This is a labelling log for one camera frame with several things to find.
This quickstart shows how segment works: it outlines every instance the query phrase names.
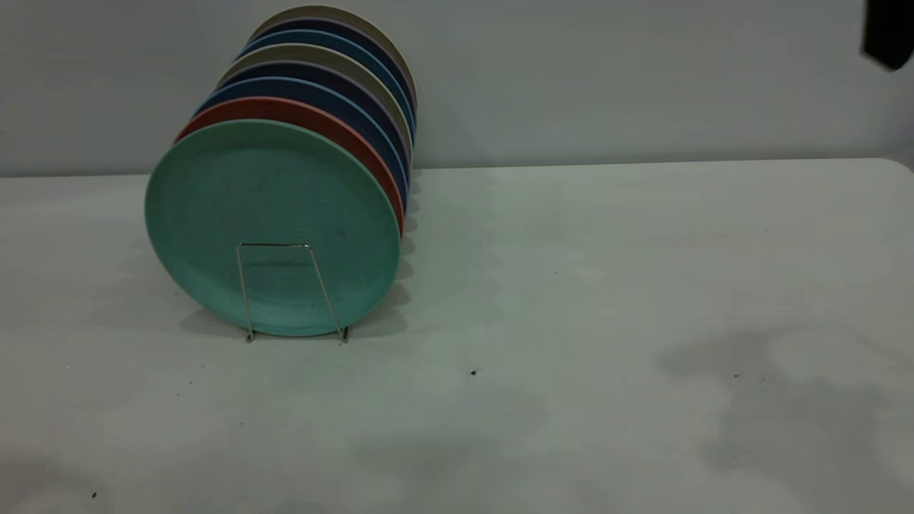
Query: red plate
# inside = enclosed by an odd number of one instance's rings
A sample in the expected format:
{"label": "red plate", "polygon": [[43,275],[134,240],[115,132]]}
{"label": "red plate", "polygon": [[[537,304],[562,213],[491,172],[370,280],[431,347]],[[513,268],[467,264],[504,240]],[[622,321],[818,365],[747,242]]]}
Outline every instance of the red plate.
{"label": "red plate", "polygon": [[317,132],[342,146],[368,168],[371,175],[384,189],[390,205],[393,206],[394,213],[397,215],[400,237],[403,237],[403,200],[397,190],[397,183],[394,182],[394,177],[384,164],[384,160],[377,154],[374,147],[369,145],[368,141],[349,125],[332,114],[307,103],[271,96],[250,96],[223,102],[194,116],[194,119],[188,122],[187,127],[175,138],[175,143],[203,127],[240,119],[273,120],[298,125]]}

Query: white table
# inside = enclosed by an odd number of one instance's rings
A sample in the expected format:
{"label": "white table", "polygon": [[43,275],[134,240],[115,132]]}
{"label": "white table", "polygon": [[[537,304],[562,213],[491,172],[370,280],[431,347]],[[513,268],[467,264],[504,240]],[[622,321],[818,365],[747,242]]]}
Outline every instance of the white table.
{"label": "white table", "polygon": [[0,179],[0,512],[914,511],[903,166],[417,172],[343,346],[201,310],[145,181]]}

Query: black object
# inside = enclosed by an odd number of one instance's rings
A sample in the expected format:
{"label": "black object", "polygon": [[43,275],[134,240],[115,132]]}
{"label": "black object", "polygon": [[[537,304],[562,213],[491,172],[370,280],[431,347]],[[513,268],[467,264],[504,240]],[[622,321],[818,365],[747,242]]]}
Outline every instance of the black object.
{"label": "black object", "polygon": [[869,0],[863,52],[892,71],[914,52],[914,1]]}

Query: wire plate stand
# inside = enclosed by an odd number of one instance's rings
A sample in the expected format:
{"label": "wire plate stand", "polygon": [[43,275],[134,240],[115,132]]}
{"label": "wire plate stand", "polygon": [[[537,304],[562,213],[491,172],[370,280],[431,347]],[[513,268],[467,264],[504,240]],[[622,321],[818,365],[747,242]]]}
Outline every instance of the wire plate stand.
{"label": "wire plate stand", "polygon": [[324,278],[321,275],[321,268],[317,265],[317,258],[314,257],[314,249],[310,244],[307,243],[256,243],[256,242],[242,242],[235,247],[235,257],[238,259],[238,276],[241,280],[241,297],[244,299],[244,314],[248,319],[248,342],[254,340],[254,327],[250,322],[250,303],[248,302],[248,287],[244,282],[244,263],[241,260],[241,249],[243,248],[293,248],[300,249],[306,252],[311,257],[311,262],[314,264],[314,274],[317,275],[317,282],[321,284],[321,289],[324,291],[324,300],[327,303],[327,310],[330,311],[330,317],[334,320],[334,326],[336,327],[336,334],[340,337],[340,341],[346,343],[349,340],[349,327],[340,327],[339,320],[336,319],[336,311],[334,310],[334,304],[330,301],[330,295],[327,293],[327,286],[324,284]]}

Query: beige plate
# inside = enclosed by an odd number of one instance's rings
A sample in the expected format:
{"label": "beige plate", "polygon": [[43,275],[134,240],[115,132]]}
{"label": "beige plate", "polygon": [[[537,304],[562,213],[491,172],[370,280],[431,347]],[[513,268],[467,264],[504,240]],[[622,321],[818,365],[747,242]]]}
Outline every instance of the beige plate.
{"label": "beige plate", "polygon": [[284,21],[289,21],[295,18],[307,18],[307,17],[317,17],[323,19],[329,19],[332,21],[338,21],[349,25],[352,28],[361,30],[367,36],[374,39],[384,50],[390,54],[390,57],[393,58],[397,64],[400,66],[400,69],[403,70],[403,74],[406,75],[406,80],[409,81],[409,88],[412,89],[412,93],[415,97],[416,94],[416,83],[412,79],[412,74],[409,73],[409,66],[406,65],[406,60],[399,53],[397,45],[394,45],[394,42],[391,41],[383,32],[370,22],[356,16],[348,11],[343,9],[338,9],[336,7],[331,7],[329,5],[302,5],[300,7],[293,7],[289,10],[282,11],[276,16],[271,17],[267,21],[260,24],[260,27],[257,27],[257,30],[254,31],[254,34],[250,37],[248,42],[250,43],[254,38],[258,36],[261,32],[267,30],[268,28],[282,23]]}
{"label": "beige plate", "polygon": [[311,62],[336,71],[343,76],[354,80],[357,84],[365,88],[372,96],[377,98],[384,109],[390,113],[397,129],[400,131],[404,144],[407,149],[407,157],[412,162],[412,133],[409,131],[409,124],[406,121],[406,115],[399,107],[399,103],[387,86],[384,85],[374,73],[368,68],[362,66],[354,59],[345,54],[331,50],[330,48],[318,47],[316,45],[303,45],[298,43],[287,43],[282,45],[270,45],[251,52],[232,64],[231,68],[222,75],[216,86],[221,87],[228,77],[231,77],[238,71],[250,68],[264,62],[275,60],[298,60],[301,62]]}

